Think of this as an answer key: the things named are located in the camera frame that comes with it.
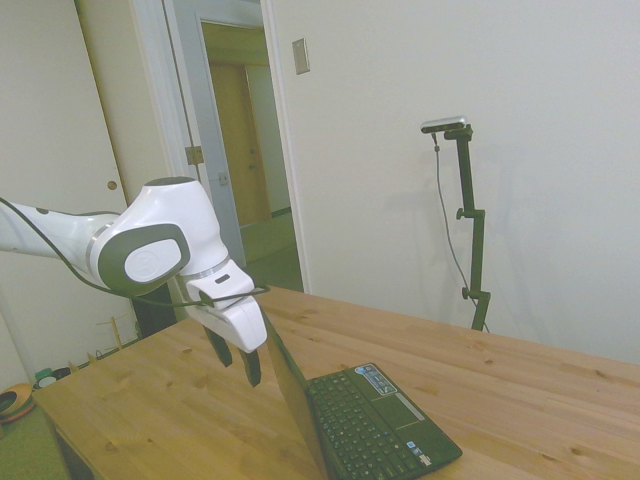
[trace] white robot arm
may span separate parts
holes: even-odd
[[[256,349],[267,332],[251,296],[254,284],[229,258],[198,182],[187,177],[151,181],[122,215],[70,215],[3,202],[0,250],[57,258],[33,226],[71,264],[118,294],[144,295],[176,276],[183,300],[199,303],[187,306],[187,312],[205,327],[220,360],[231,363],[228,340],[240,350],[251,384],[260,382]]]

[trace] laptop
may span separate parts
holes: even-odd
[[[462,455],[375,363],[307,380],[264,319],[280,391],[325,480],[412,480]]]

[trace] green carpet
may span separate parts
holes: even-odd
[[[242,227],[247,266],[256,285],[303,291],[291,214]]]
[[[40,407],[3,425],[3,429],[0,480],[67,480],[62,458]]]
[[[252,223],[242,227],[240,233],[247,263],[268,257],[296,244],[290,213]]]

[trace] black metal stand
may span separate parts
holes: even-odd
[[[455,140],[458,147],[458,163],[460,165],[460,183],[462,186],[462,205],[456,218],[473,219],[473,240],[471,250],[471,282],[469,288],[462,289],[462,296],[477,300],[476,313],[473,316],[471,328],[482,330],[484,328],[487,309],[491,294],[482,291],[482,255],[484,250],[484,210],[476,210],[473,200],[473,182],[471,180],[471,160],[469,158],[469,142],[473,135],[471,125],[459,130],[445,132],[445,140]]]

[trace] door hinge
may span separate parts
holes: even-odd
[[[200,165],[204,163],[204,156],[202,155],[202,147],[187,147],[185,148],[187,152],[187,163],[189,165]]]

